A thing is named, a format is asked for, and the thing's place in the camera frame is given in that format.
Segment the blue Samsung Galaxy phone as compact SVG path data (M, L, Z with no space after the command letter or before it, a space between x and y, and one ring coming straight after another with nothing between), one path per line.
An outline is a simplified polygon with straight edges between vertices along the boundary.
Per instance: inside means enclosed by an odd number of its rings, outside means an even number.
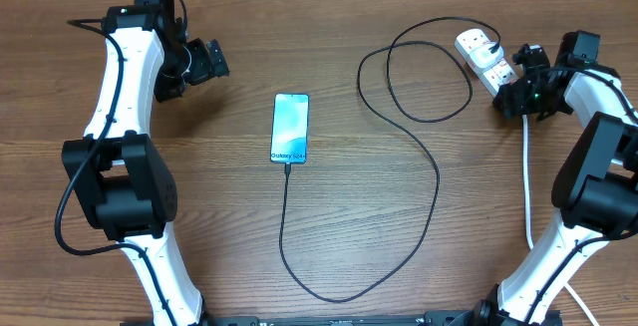
M310 98L307 94L276 94L270 160L273 163L306 163Z

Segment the white power strip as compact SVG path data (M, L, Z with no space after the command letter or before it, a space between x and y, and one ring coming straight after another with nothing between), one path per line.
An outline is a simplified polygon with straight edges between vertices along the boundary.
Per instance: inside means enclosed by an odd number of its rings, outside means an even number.
M504 57L499 47L494 53L491 41L482 29L469 29L459 34L455 46L478 76L487 91L495 97L501 86L517 81L518 75Z

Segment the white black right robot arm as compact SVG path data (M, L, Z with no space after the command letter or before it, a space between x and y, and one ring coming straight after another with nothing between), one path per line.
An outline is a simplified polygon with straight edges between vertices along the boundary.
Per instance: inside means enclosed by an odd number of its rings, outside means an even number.
M555 212L518 268L473 310L432 312L425 319L559 325L550 305L577 270L610 242L637 233L637 111L619 74L598 63L597 34L564 34L555 60L541 46L524 44L507 61L481 29L460 33L455 46L506 118L576 115L583 132L554 181Z

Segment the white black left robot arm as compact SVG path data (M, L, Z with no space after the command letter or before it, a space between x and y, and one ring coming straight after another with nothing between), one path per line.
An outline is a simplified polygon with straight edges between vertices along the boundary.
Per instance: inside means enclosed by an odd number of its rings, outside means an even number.
M150 325L210 325L178 248L175 180L151 138L155 103L230 71L217 41L188 37L183 0L134 0L72 26L104 37L107 61L95 111L78 140L66 141L69 177L54 232L68 253L120 250L152 308Z

